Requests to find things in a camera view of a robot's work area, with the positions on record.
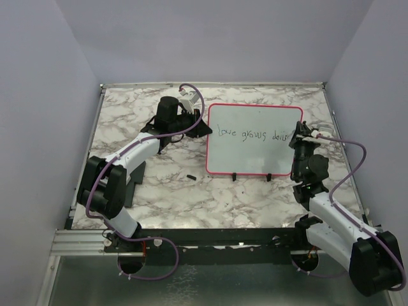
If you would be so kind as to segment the red framed whiteboard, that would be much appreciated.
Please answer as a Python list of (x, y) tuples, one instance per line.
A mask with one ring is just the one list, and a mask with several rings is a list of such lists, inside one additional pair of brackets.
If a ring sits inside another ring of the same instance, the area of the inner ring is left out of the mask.
[(214, 175), (291, 172), (289, 142), (303, 119), (299, 106), (214, 103), (208, 108), (206, 170)]

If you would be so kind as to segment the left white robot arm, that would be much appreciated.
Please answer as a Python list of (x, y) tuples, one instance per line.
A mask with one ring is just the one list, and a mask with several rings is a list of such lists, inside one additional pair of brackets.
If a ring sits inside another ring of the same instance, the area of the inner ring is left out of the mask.
[(104, 158), (92, 156), (86, 164), (77, 192), (76, 202), (88, 217), (101, 219), (119, 235), (119, 244), (126, 251), (140, 246), (142, 229), (125, 208), (132, 198), (128, 189), (135, 187), (135, 173), (146, 160), (160, 153), (174, 136), (201, 138), (212, 133), (199, 109), (188, 111), (177, 99), (160, 99), (155, 116), (138, 136), (117, 152)]

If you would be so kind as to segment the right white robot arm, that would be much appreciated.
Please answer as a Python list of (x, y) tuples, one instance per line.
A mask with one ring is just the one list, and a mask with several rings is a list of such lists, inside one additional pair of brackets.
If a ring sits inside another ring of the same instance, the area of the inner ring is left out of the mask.
[(379, 231), (355, 217), (323, 182), (329, 177), (329, 160), (315, 150), (334, 138), (330, 133), (296, 123), (289, 147), (294, 150), (290, 179), (297, 203), (312, 216), (295, 224), (293, 242), (299, 249), (310, 246), (331, 256), (348, 273), (355, 288), (364, 296), (380, 291), (401, 291), (407, 276), (398, 240), (389, 231)]

